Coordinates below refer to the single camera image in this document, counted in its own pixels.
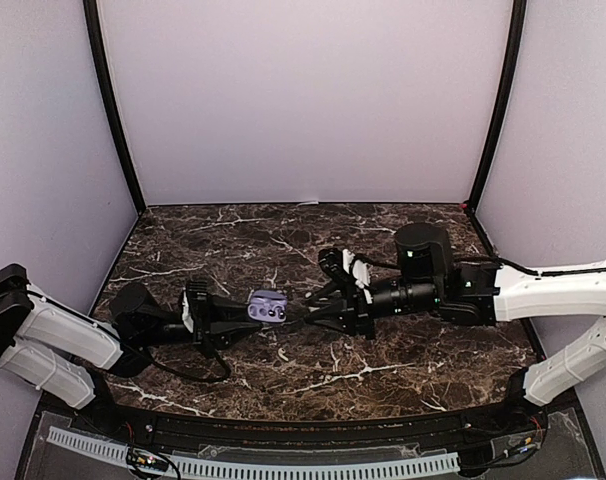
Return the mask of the purple earbud charging case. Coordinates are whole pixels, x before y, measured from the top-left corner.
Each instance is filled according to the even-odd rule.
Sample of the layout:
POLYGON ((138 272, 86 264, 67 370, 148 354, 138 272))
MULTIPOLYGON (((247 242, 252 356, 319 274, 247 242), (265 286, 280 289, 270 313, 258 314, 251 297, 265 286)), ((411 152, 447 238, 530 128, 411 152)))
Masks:
POLYGON ((249 298, 247 314, 250 319, 263 323, 284 323, 287 297, 277 291, 257 290, 249 298))

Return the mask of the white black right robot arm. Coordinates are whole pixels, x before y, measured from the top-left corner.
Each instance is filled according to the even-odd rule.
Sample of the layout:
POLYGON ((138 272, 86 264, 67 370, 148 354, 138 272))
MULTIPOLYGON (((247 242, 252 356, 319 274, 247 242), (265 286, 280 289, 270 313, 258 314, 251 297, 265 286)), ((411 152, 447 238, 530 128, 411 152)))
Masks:
POLYGON ((596 316, 578 339, 511 375, 493 413, 504 434, 517 432, 557 396, 606 369, 606 260, 528 268, 500 257, 456 257, 448 232, 412 223, 394 234, 397 276, 373 281, 374 260, 347 249, 318 255, 328 283, 312 293, 305 320, 350 336, 375 336, 379 318, 432 312, 461 326, 494 326, 532 317, 596 316))

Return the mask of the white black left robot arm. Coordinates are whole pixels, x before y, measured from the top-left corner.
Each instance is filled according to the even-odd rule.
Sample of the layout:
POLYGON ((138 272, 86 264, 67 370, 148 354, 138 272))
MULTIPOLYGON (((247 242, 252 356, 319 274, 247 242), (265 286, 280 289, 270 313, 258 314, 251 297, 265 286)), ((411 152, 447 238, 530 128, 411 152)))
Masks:
POLYGON ((223 369, 205 383, 226 380, 231 369, 220 353, 261 330, 247 305, 212 295, 188 282, 178 310, 161 307, 138 282, 122 287, 109 305, 108 322, 60 304, 30 284, 26 269, 0 270, 0 369, 72 408, 103 436, 124 427, 103 377, 132 378, 153 365, 153 347, 189 344, 223 369))

